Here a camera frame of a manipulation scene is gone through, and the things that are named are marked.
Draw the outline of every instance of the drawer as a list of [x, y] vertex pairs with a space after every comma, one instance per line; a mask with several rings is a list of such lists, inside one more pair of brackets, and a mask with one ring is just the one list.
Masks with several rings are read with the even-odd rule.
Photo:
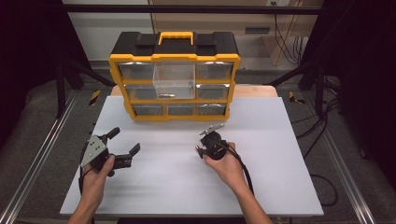
[[226, 104], [197, 104], [197, 115], [225, 115]]
[[123, 79], [152, 79], [154, 63], [118, 63]]
[[232, 70], [233, 63], [207, 62], [195, 65], [198, 79], [230, 79]]
[[155, 63], [153, 85], [158, 99], [193, 99], [195, 97], [194, 63]]
[[165, 108], [169, 116], [188, 116], [194, 114], [194, 104], [167, 104]]
[[132, 104], [132, 109], [137, 116], [161, 116], [162, 104]]
[[130, 99], [157, 99], [157, 93], [152, 85], [125, 85]]
[[196, 85], [198, 99], [227, 99], [230, 84]]

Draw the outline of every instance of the aluminum rail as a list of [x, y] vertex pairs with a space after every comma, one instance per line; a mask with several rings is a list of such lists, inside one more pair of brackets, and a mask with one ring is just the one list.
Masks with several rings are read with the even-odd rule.
[[276, 14], [320, 15], [333, 12], [322, 7], [247, 7], [247, 6], [182, 6], [182, 5], [41, 5], [46, 11], [91, 13], [199, 13], [199, 14]]
[[37, 179], [38, 174], [40, 173], [41, 168], [44, 165], [44, 162], [50, 154], [53, 144], [58, 138], [58, 135], [61, 132], [62, 127], [64, 126], [64, 123], [66, 122], [70, 114], [70, 111], [73, 108], [77, 96], [78, 91], [72, 90], [69, 99], [67, 100], [67, 107], [65, 111], [63, 112], [62, 116], [59, 119], [56, 119], [53, 123], [52, 128], [47, 135], [47, 138], [44, 140], [43, 145], [41, 145], [41, 148], [38, 150], [37, 155], [35, 156], [35, 160], [32, 162], [29, 170], [27, 171], [22, 182], [18, 186], [18, 189], [14, 193], [13, 197], [9, 201], [6, 209], [2, 212], [0, 216], [0, 224], [8, 224], [14, 222], [33, 184], [35, 183], [35, 180]]
[[[316, 114], [312, 93], [305, 94], [304, 96], [305, 99], [307, 99], [307, 103], [312, 113]], [[335, 171], [340, 177], [341, 183], [343, 184], [346, 194], [352, 203], [352, 207], [355, 210], [356, 216], [358, 217], [361, 224], [375, 224], [375, 219], [370, 211], [370, 208], [364, 200], [361, 191], [353, 179], [352, 173], [350, 173], [349, 169], [347, 168], [347, 164], [343, 160], [337, 146], [332, 140], [330, 132], [325, 130], [323, 134], [324, 141], [327, 144], [327, 151], [330, 158], [332, 159], [332, 164], [334, 165]]]

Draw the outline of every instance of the black cable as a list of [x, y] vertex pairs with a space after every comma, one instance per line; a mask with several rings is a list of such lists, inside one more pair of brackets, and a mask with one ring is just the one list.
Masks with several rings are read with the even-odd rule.
[[301, 62], [301, 59], [303, 58], [303, 45], [304, 45], [304, 37], [300, 36], [299, 62]]
[[306, 117], [306, 118], [304, 118], [304, 119], [297, 119], [297, 120], [295, 120], [295, 121], [291, 121], [290, 124], [298, 123], [298, 122], [301, 122], [301, 121], [304, 121], [304, 120], [307, 120], [307, 119], [312, 119], [314, 116], [315, 116], [315, 115], [311, 115], [311, 116]]
[[309, 147], [309, 149], [305, 152], [303, 159], [305, 160], [305, 158], [308, 156], [308, 154], [311, 152], [312, 148], [314, 148], [315, 144], [317, 143], [317, 141], [319, 140], [319, 138], [322, 136], [322, 134], [324, 133], [324, 130], [327, 127], [327, 116], [324, 116], [324, 126], [323, 129], [320, 131], [320, 133], [318, 134], [317, 138], [315, 138], [314, 143], [312, 143], [311, 147]]
[[[327, 104], [326, 109], [325, 109], [325, 111], [323, 112], [323, 117], [327, 116], [327, 114], [328, 114], [330, 111], [334, 110], [335, 108], [338, 108], [338, 106], [332, 107], [334, 104], [337, 104], [336, 100], [337, 100], [337, 99], [334, 98], [334, 99], [332, 99], [332, 100]], [[308, 135], [309, 135], [310, 133], [312, 133], [317, 127], [319, 127], [319, 126], [321, 125], [322, 122], [323, 122], [323, 118], [322, 118], [322, 119], [318, 119], [318, 121], [317, 121], [309, 130], [305, 131], [304, 133], [301, 133], [301, 134], [297, 135], [296, 138], [297, 138], [297, 139], [301, 139], [301, 138], [303, 138], [303, 137], [308, 136]]]
[[297, 60], [297, 63], [300, 64], [298, 61], [298, 59], [299, 59], [299, 57], [298, 57], [298, 36], [295, 36], [294, 41], [293, 41], [293, 57], [294, 57], [294, 59]]
[[290, 61], [290, 59], [289, 59], [288, 55], [286, 54], [285, 50], [283, 50], [282, 46], [279, 44], [279, 41], [277, 40], [276, 33], [279, 32], [280, 38], [281, 38], [282, 41], [283, 41], [283, 44], [284, 44], [284, 46], [285, 46], [285, 49], [286, 49], [286, 51], [288, 52], [289, 56], [291, 57], [291, 54], [290, 54], [289, 49], [288, 49], [288, 46], [286, 45], [286, 41], [283, 39], [283, 36], [282, 36], [282, 34], [280, 33], [279, 28], [277, 27], [277, 18], [276, 18], [276, 14], [274, 14], [274, 17], [275, 17], [275, 40], [276, 40], [276, 43], [277, 43], [277, 45], [280, 47], [280, 49], [282, 50], [282, 52], [283, 52], [283, 54], [285, 55], [285, 57], [286, 57], [286, 59], [288, 60], [288, 62], [289, 62], [289, 63], [293, 63], [293, 64], [297, 64], [297, 62], [295, 61], [294, 58], [293, 58], [294, 62], [291, 62], [291, 61]]
[[235, 148], [233, 148], [233, 147], [231, 147], [231, 146], [229, 146], [229, 145], [224, 146], [224, 145], [222, 145], [222, 144], [220, 144], [220, 143], [218, 143], [218, 142], [212, 141], [212, 140], [210, 140], [210, 139], [208, 139], [208, 141], [209, 141], [210, 143], [215, 144], [215, 145], [218, 146], [218, 147], [223, 147], [223, 148], [225, 148], [228, 152], [230, 152], [230, 153], [239, 161], [239, 163], [240, 163], [241, 166], [242, 166], [242, 170], [243, 170], [244, 173], [245, 173], [245, 177], [246, 177], [246, 179], [247, 179], [247, 185], [248, 185], [248, 187], [249, 187], [251, 193], [254, 195], [253, 183], [251, 182], [250, 173], [248, 172], [248, 168], [247, 168], [246, 165], [242, 162], [242, 159], [241, 159], [241, 157], [239, 156], [239, 154], [236, 152]]
[[85, 172], [85, 174], [82, 176], [82, 178], [85, 177], [85, 175], [87, 175], [93, 168], [91, 167], [91, 169], [89, 169], [87, 172]]
[[310, 174], [310, 176], [322, 179], [322, 180], [326, 181], [332, 187], [332, 190], [334, 191], [334, 200], [331, 203], [320, 203], [320, 205], [322, 205], [324, 207], [334, 206], [338, 202], [338, 190], [335, 187], [335, 185], [332, 183], [332, 181], [330, 181], [328, 178], [326, 178], [322, 175], [311, 175]]

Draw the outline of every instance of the human hand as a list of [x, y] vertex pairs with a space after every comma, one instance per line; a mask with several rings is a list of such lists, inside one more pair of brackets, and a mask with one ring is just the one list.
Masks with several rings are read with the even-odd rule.
[[105, 182], [108, 173], [113, 169], [114, 156], [110, 156], [98, 173], [90, 164], [84, 167], [84, 183], [78, 207], [68, 220], [68, 224], [90, 223], [96, 209], [103, 200]]
[[103, 200], [105, 182], [108, 173], [113, 169], [115, 157], [111, 155], [102, 170], [98, 173], [90, 164], [84, 167], [84, 184], [81, 202], [96, 210]]
[[[228, 142], [227, 144], [230, 150], [235, 151], [235, 143]], [[220, 179], [232, 190], [247, 186], [240, 162], [229, 151], [218, 161], [214, 161], [206, 155], [204, 155], [203, 158], [206, 165], [214, 169], [218, 173]]]

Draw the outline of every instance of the white table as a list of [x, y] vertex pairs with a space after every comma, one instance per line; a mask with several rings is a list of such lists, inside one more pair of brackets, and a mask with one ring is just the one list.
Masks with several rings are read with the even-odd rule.
[[[133, 121], [121, 96], [108, 96], [93, 133], [115, 127], [108, 142], [114, 154], [126, 154], [140, 143], [132, 167], [117, 170], [106, 181], [96, 214], [117, 217], [242, 216], [231, 190], [200, 159], [194, 147], [198, 133], [216, 122]], [[304, 164], [283, 101], [278, 97], [234, 97], [231, 116], [219, 130], [236, 143], [247, 166], [255, 195], [269, 216], [321, 216], [323, 210]], [[62, 215], [77, 207], [79, 171], [64, 200]]]

